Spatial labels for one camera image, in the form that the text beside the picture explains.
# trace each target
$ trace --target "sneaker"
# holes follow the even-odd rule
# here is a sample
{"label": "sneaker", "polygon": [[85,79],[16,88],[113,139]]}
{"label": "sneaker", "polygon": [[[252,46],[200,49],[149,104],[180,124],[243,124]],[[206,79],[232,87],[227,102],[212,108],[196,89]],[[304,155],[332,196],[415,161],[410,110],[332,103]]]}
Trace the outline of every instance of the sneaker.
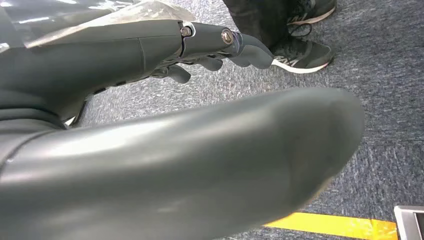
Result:
{"label": "sneaker", "polygon": [[333,59],[329,46],[289,36],[284,45],[273,49],[272,65],[295,74],[309,74],[325,68]]}
{"label": "sneaker", "polygon": [[288,24],[313,24],[330,16],[336,10],[337,0],[296,0],[289,13]]}

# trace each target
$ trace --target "carpet floor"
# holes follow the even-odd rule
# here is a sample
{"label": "carpet floor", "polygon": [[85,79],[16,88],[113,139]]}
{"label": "carpet floor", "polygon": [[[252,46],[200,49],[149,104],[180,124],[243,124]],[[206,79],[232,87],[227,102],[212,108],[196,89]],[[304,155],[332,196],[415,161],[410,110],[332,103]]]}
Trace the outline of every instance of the carpet floor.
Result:
{"label": "carpet floor", "polygon": [[[221,0],[173,0],[198,22],[236,27]],[[395,221],[395,205],[424,206],[424,4],[422,0],[339,0],[309,39],[336,56],[322,71],[296,75],[276,66],[241,68],[225,60],[210,72],[188,66],[191,81],[149,78],[96,95],[80,126],[94,126],[215,104],[292,87],[343,88],[366,111],[362,145],[343,172],[300,211]],[[259,228],[237,240],[344,239]]]}

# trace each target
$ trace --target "clear plastic wrap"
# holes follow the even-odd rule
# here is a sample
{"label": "clear plastic wrap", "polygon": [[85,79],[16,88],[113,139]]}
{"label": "clear plastic wrap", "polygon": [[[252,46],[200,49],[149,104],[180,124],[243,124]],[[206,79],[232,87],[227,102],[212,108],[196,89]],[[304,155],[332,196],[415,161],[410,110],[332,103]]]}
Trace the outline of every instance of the clear plastic wrap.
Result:
{"label": "clear plastic wrap", "polygon": [[0,54],[9,49],[9,44],[6,42],[0,43]]}
{"label": "clear plastic wrap", "polygon": [[27,48],[86,28],[149,20],[195,21],[188,10],[164,0],[0,0]]}

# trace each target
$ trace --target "metal bolt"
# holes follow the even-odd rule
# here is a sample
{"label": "metal bolt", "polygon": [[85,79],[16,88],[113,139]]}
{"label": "metal bolt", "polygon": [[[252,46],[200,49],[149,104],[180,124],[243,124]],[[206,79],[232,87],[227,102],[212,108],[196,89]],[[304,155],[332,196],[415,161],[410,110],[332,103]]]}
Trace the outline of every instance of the metal bolt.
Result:
{"label": "metal bolt", "polygon": [[181,28],[180,32],[181,32],[181,36],[183,37],[189,37],[192,35],[192,29],[189,28],[188,26]]}
{"label": "metal bolt", "polygon": [[234,41],[233,32],[229,29],[222,30],[222,40],[228,45],[232,44]]}

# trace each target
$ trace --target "yellow floor line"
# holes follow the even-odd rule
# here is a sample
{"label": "yellow floor line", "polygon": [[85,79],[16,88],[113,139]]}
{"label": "yellow floor line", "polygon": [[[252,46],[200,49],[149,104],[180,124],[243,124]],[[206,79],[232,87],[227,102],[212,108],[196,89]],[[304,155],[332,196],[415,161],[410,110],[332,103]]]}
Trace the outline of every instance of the yellow floor line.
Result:
{"label": "yellow floor line", "polygon": [[394,222],[347,216],[295,212],[265,226],[365,240],[398,240]]}

